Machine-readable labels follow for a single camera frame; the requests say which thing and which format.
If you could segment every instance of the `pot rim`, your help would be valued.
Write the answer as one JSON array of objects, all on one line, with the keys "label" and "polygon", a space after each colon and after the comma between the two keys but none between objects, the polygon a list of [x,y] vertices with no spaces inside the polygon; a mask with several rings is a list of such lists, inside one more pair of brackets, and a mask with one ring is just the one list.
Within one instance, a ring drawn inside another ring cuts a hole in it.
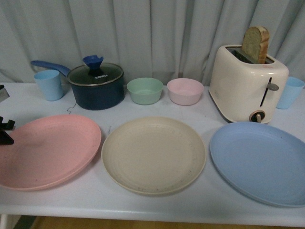
[{"label": "pot rim", "polygon": [[119,69],[122,71],[122,73],[121,73],[118,77],[116,77],[116,78],[114,78],[114,79],[112,79],[112,80],[103,82],[103,83],[82,84],[82,83],[73,82],[73,81],[70,79],[70,75],[71,75],[72,72],[75,71],[76,69],[81,68],[81,67],[84,67],[84,66],[87,66],[86,64],[83,64],[83,65],[80,65],[80,66],[77,66],[77,67],[71,69],[71,71],[69,71],[69,73],[68,73],[68,75],[67,75],[67,80],[68,80],[71,84],[73,84],[73,85],[83,86],[83,87],[92,87],[92,86],[101,86],[101,85],[109,84],[109,83],[112,83],[112,82],[114,82],[114,81],[120,79],[121,77],[123,77],[124,71],[123,71],[123,68],[122,68],[121,66],[119,66],[119,65],[117,65],[117,64],[114,64],[114,63],[109,63],[109,62],[103,62],[101,65],[103,65],[103,64],[114,65],[115,67],[119,68]]}]

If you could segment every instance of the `beige plate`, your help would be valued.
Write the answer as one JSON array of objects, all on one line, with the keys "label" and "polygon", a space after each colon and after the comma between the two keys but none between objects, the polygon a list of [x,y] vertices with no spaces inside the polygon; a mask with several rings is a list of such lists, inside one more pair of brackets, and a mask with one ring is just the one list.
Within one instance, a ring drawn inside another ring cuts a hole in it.
[{"label": "beige plate", "polygon": [[203,170],[206,150],[188,125],[166,117],[145,117],[114,130],[103,144],[102,159],[122,187],[161,195],[192,183]]}]

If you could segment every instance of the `white curtain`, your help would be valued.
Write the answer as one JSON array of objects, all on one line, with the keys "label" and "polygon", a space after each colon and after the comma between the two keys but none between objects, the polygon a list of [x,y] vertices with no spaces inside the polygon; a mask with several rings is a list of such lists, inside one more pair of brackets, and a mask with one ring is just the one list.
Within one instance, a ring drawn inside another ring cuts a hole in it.
[{"label": "white curtain", "polygon": [[126,83],[209,85],[218,48],[254,25],[269,30],[268,54],[305,80],[304,0],[1,0],[0,20],[0,82],[33,82],[32,60],[72,69],[98,55]]}]

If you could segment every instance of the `blue cup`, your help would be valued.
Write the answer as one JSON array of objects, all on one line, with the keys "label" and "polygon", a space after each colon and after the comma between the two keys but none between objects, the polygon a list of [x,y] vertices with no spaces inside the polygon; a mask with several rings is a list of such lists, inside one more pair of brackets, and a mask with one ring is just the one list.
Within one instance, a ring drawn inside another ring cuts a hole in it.
[{"label": "blue cup", "polygon": [[57,70],[45,70],[34,75],[34,80],[46,100],[55,101],[63,96],[61,76]]},{"label": "blue cup", "polygon": [[304,85],[305,83],[302,80],[289,76],[276,108],[289,108],[296,100],[296,98],[300,95]]}]

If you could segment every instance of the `toaster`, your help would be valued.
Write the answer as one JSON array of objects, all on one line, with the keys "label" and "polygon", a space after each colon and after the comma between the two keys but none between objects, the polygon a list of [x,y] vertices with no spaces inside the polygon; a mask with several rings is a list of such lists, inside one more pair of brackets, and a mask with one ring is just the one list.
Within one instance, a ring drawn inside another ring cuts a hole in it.
[{"label": "toaster", "polygon": [[241,45],[225,45],[217,51],[209,93],[228,121],[269,123],[288,74],[270,55],[265,64],[256,64]]}]

